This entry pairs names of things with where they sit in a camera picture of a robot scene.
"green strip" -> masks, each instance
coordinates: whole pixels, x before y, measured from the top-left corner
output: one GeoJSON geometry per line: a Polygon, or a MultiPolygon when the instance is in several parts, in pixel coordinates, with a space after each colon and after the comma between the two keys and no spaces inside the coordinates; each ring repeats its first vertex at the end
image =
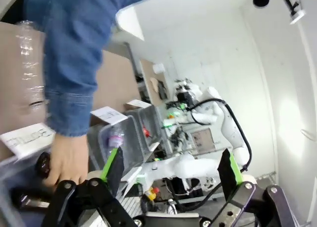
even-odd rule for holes
{"type": "Polygon", "coordinates": [[[111,151],[110,157],[108,158],[107,163],[104,166],[103,172],[101,173],[100,179],[104,182],[107,182],[107,175],[108,175],[109,169],[111,167],[111,164],[112,164],[112,162],[117,154],[117,151],[118,151],[118,149],[113,149],[111,151]]]}
{"type": "Polygon", "coordinates": [[[232,152],[230,152],[230,165],[231,165],[231,169],[233,170],[233,173],[235,175],[236,183],[237,183],[237,185],[240,185],[243,182],[242,175],[241,175],[241,172],[240,172],[240,169],[239,169],[237,162],[234,160],[232,152]]]}

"blue denim jacket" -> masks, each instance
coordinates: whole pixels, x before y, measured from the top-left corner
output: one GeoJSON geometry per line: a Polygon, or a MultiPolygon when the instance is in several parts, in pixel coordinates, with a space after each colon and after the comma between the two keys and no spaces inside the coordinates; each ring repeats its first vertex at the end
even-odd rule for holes
{"type": "Polygon", "coordinates": [[[47,124],[57,133],[87,133],[97,88],[96,71],[115,15],[139,1],[25,0],[25,17],[46,34],[43,66],[49,101],[47,124]]]}

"bolt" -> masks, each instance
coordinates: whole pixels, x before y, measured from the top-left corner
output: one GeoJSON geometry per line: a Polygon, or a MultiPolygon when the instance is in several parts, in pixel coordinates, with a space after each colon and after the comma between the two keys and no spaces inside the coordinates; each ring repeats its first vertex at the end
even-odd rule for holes
{"type": "Polygon", "coordinates": [[[271,192],[273,192],[275,194],[277,192],[277,189],[275,187],[272,187],[271,192]]]}
{"type": "Polygon", "coordinates": [[[208,227],[211,224],[210,221],[204,221],[203,222],[203,227],[208,227]]]}
{"type": "Polygon", "coordinates": [[[134,220],[134,223],[138,226],[138,227],[141,227],[142,226],[142,221],[138,220],[138,219],[135,219],[134,220]]]}
{"type": "Polygon", "coordinates": [[[245,187],[246,187],[246,189],[251,189],[251,188],[252,188],[252,185],[249,184],[249,183],[247,183],[247,184],[245,184],[245,187]]]}
{"type": "Polygon", "coordinates": [[[92,185],[92,186],[98,186],[98,182],[97,182],[97,181],[92,181],[92,182],[91,182],[91,185],[92,185]]]}
{"type": "Polygon", "coordinates": [[[66,189],[69,189],[69,188],[71,188],[71,184],[70,184],[70,183],[66,183],[66,184],[64,185],[64,187],[65,187],[66,189]]]}

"clear plastic bottle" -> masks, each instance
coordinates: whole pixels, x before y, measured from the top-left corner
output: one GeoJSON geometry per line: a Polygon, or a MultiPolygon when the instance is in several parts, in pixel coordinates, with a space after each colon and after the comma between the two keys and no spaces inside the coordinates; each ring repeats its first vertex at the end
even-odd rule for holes
{"type": "Polygon", "coordinates": [[[110,156],[111,151],[115,148],[122,147],[124,141],[124,132],[119,125],[112,128],[108,143],[107,158],[110,156]]]}

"white paper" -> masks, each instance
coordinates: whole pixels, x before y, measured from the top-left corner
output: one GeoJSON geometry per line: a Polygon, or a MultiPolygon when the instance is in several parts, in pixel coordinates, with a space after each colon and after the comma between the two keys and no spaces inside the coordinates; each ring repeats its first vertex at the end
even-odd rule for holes
{"type": "Polygon", "coordinates": [[[117,124],[128,118],[124,114],[116,111],[115,109],[112,109],[111,107],[100,108],[98,110],[92,111],[91,114],[97,116],[98,118],[111,125],[117,124]]]}
{"type": "Polygon", "coordinates": [[[127,104],[132,105],[132,106],[136,106],[136,107],[141,107],[141,108],[146,108],[146,107],[151,106],[151,104],[146,103],[146,102],[142,102],[140,100],[132,100],[132,101],[128,102],[127,104]]]}
{"type": "Polygon", "coordinates": [[[0,139],[18,159],[23,159],[48,147],[54,134],[45,124],[38,123],[2,134],[0,139]]]}

